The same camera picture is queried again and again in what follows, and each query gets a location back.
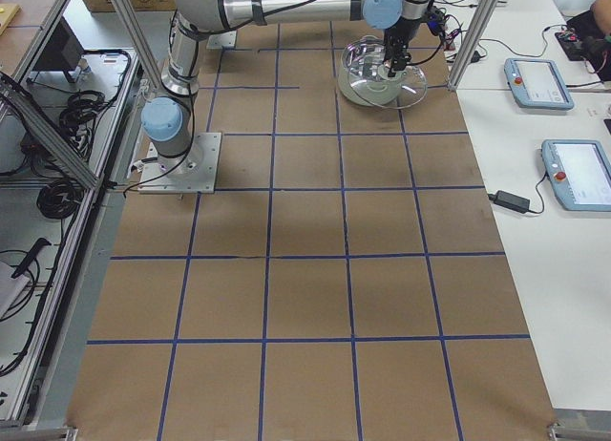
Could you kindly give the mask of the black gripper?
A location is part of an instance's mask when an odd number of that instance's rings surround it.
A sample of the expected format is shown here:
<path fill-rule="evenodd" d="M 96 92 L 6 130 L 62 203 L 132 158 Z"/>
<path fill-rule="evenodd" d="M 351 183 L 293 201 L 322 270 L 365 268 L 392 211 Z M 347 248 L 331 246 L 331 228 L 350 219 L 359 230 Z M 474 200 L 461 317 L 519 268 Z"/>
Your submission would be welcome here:
<path fill-rule="evenodd" d="M 409 44 L 413 39 L 411 28 L 389 28 L 384 30 L 384 61 L 388 66 L 388 77 L 396 76 L 396 69 L 405 69 L 411 60 Z"/>

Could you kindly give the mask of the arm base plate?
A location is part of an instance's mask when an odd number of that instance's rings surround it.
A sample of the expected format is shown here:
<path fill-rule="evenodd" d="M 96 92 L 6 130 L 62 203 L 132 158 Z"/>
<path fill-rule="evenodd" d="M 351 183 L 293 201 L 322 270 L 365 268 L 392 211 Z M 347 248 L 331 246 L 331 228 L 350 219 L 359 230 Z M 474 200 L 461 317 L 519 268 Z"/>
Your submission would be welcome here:
<path fill-rule="evenodd" d="M 146 163 L 137 190 L 141 194 L 213 194 L 220 152 L 221 133 L 196 133 L 187 159 L 169 175 L 164 167 L 170 170 L 179 157 Z"/>
<path fill-rule="evenodd" d="M 236 47 L 236 41 L 236 31 L 212 33 L 207 39 L 206 48 L 208 50 L 234 49 Z"/>

